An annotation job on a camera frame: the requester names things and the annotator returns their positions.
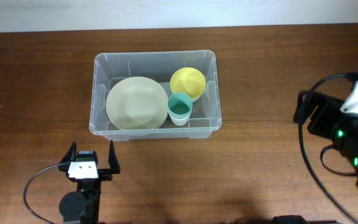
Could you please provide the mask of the mint green bowl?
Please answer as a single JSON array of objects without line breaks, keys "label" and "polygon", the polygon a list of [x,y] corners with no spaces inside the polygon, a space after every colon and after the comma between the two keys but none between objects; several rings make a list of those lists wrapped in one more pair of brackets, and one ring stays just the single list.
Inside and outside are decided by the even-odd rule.
[{"label": "mint green bowl", "polygon": [[192,98],[191,100],[192,100],[192,102],[196,102],[196,101],[198,101],[202,96],[203,96],[203,93],[200,94],[199,96],[195,97],[195,98]]}]

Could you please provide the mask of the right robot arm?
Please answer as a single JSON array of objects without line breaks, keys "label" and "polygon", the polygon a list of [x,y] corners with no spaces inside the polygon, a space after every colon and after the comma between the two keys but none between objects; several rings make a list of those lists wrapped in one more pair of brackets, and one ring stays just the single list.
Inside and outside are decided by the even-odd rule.
[{"label": "right robot arm", "polygon": [[307,101],[306,97],[308,95],[308,91],[299,92],[297,107],[293,117],[293,121],[298,124],[301,155],[312,178],[328,199],[349,219],[356,222],[356,219],[345,211],[315,174],[304,145],[303,124],[307,118],[310,118],[308,131],[316,136],[332,140],[333,143],[324,147],[320,152],[320,160],[323,160],[324,153],[330,149],[339,151],[341,156],[351,163],[355,171],[348,173],[332,169],[329,169],[329,171],[337,175],[355,177],[358,188],[358,116],[346,115],[339,111],[339,107],[344,104],[343,100],[314,91],[310,101]]}]

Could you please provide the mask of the cream cup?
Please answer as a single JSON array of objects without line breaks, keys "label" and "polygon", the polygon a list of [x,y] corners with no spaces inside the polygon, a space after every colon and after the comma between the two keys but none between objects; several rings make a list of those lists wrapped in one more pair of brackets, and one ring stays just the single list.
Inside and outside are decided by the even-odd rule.
[{"label": "cream cup", "polygon": [[171,121],[174,125],[176,126],[183,126],[188,122],[188,118],[183,118],[183,119],[176,119],[176,118],[171,118]]}]

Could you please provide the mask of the mint green cup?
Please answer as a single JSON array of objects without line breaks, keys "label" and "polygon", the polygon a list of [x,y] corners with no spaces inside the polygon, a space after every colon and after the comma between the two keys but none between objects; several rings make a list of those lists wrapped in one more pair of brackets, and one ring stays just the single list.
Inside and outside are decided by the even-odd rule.
[{"label": "mint green cup", "polygon": [[168,112],[175,116],[188,116],[193,109],[193,101],[186,93],[173,93],[168,98]]}]

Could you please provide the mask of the translucent grey cup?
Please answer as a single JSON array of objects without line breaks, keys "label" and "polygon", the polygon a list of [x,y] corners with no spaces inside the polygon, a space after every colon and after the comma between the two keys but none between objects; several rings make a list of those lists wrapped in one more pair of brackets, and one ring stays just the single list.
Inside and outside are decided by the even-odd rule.
[{"label": "translucent grey cup", "polygon": [[168,111],[168,114],[170,116],[171,119],[174,119],[174,120],[181,120],[181,119],[188,119],[191,115],[191,111],[187,112],[187,113],[184,113],[184,114],[176,114],[172,111]]}]

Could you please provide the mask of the beige bowl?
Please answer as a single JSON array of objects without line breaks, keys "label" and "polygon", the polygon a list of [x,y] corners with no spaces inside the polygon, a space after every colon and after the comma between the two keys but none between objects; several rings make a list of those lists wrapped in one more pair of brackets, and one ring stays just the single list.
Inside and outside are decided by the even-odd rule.
[{"label": "beige bowl", "polygon": [[167,118],[168,95],[150,78],[126,78],[111,88],[106,112],[118,129],[155,129]]}]

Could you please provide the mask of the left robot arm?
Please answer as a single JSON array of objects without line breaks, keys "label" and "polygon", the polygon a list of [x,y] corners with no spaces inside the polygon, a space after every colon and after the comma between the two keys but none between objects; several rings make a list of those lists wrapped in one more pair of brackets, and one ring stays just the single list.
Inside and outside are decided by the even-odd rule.
[{"label": "left robot arm", "polygon": [[64,223],[99,222],[101,184],[121,173],[112,141],[109,142],[108,164],[108,169],[99,169],[96,152],[77,151],[76,143],[71,145],[58,166],[67,179],[76,184],[76,190],[65,194],[59,204]]}]

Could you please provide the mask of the yellow bowl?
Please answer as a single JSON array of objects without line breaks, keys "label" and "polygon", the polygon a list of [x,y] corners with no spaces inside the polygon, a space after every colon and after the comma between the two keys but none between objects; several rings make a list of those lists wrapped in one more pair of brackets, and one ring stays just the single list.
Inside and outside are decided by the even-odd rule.
[{"label": "yellow bowl", "polygon": [[195,68],[181,68],[172,75],[170,88],[172,93],[186,93],[190,98],[195,98],[204,93],[206,78]]}]

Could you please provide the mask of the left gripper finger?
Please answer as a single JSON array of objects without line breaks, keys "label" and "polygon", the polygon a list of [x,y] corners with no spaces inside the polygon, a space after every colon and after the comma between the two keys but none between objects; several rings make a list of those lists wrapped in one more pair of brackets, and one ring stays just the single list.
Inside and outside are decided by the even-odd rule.
[{"label": "left gripper finger", "polygon": [[114,142],[110,140],[109,142],[109,155],[108,155],[108,164],[110,166],[110,171],[112,174],[120,174],[121,167],[119,165],[116,152],[114,149]]},{"label": "left gripper finger", "polygon": [[76,142],[73,142],[67,153],[63,156],[60,163],[73,162],[76,158]]}]

